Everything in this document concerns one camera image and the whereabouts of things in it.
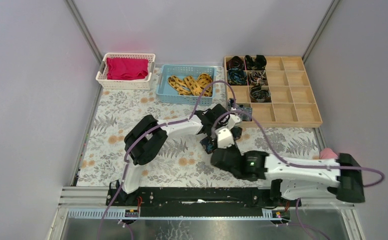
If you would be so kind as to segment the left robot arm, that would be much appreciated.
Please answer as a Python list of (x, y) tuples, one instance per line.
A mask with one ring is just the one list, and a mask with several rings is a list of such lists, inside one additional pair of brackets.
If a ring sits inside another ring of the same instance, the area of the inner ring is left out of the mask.
[(242, 134), (237, 126), (241, 122), (237, 114), (228, 113), (221, 104), (207, 110), (195, 109), (188, 117), (174, 120), (158, 120), (151, 114), (143, 117), (124, 139), (126, 166), (118, 200), (126, 206), (136, 201), (143, 166), (157, 156), (168, 138), (205, 135), (200, 143), (211, 154), (235, 144)]

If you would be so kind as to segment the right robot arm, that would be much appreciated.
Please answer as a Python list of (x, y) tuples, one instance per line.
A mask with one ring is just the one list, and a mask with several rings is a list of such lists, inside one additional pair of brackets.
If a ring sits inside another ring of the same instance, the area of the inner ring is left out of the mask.
[(328, 195), (348, 203), (365, 201), (360, 165), (347, 153), (325, 160), (288, 157), (281, 161), (275, 154), (265, 151), (241, 153), (233, 145), (215, 150), (211, 164), (237, 179), (271, 181), (268, 198), (275, 206), (287, 200)]

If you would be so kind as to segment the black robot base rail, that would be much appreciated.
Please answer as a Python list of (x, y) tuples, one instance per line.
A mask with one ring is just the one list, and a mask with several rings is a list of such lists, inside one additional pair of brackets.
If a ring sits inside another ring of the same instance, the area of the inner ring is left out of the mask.
[(295, 207), (276, 191), (257, 187), (140, 187), (133, 193), (111, 186), (106, 204), (134, 207), (141, 217), (262, 217), (266, 210)]

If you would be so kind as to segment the dark floral pattern tie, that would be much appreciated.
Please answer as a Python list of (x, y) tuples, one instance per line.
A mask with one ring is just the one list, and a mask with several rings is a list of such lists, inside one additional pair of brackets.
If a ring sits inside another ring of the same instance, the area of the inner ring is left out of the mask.
[[(235, 126), (230, 130), (233, 134), (235, 142), (241, 138), (242, 136), (242, 128)], [(206, 137), (203, 140), (200, 141), (201, 145), (203, 146), (204, 150), (207, 154), (212, 154), (214, 151), (216, 151), (217, 148), (217, 137), (216, 138), (209, 138)]]

